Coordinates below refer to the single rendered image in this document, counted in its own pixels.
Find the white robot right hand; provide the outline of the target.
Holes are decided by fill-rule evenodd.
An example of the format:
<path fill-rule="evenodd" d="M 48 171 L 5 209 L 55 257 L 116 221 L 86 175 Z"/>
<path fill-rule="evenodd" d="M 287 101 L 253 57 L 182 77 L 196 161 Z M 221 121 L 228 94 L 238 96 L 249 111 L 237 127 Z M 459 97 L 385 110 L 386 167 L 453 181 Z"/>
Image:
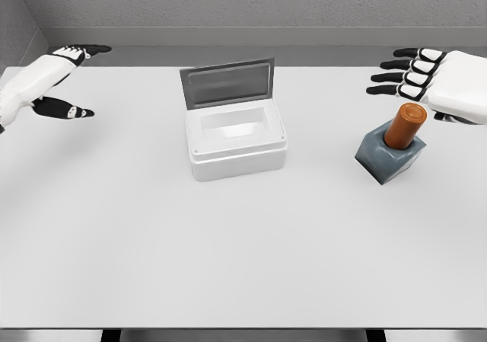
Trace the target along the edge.
<path fill-rule="evenodd" d="M 425 104 L 434 118 L 487 126 L 487 58 L 459 50 L 407 47 L 382 62 L 369 95 L 387 94 Z"/>

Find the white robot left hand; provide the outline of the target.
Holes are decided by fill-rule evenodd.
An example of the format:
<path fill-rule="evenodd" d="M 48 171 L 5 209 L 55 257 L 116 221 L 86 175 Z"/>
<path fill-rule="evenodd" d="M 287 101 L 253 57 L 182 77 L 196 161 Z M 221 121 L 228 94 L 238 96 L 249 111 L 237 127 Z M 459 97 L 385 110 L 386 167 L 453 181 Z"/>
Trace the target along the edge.
<path fill-rule="evenodd" d="M 92 117 L 92 110 L 48 97 L 46 93 L 63 82 L 85 60 L 111 50 L 106 45 L 75 44 L 42 55 L 9 80 L 18 94 L 20 109 L 30 107 L 40 116 L 62 120 Z"/>

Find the grey hinged box lid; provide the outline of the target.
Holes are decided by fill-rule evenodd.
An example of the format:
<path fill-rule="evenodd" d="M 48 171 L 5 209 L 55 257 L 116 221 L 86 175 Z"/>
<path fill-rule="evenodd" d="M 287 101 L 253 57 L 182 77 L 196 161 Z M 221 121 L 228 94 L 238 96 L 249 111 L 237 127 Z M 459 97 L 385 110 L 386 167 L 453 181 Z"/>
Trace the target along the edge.
<path fill-rule="evenodd" d="M 275 59 L 255 59 L 180 70 L 187 110 L 269 99 Z"/>

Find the white rectangular open box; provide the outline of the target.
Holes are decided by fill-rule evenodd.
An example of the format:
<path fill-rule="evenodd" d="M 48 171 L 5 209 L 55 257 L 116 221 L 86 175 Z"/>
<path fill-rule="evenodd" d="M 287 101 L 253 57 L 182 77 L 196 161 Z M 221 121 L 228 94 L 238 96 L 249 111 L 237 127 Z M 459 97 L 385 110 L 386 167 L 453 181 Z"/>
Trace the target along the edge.
<path fill-rule="evenodd" d="M 273 99 L 188 110 L 189 160 L 197 181 L 278 170 L 288 138 Z"/>

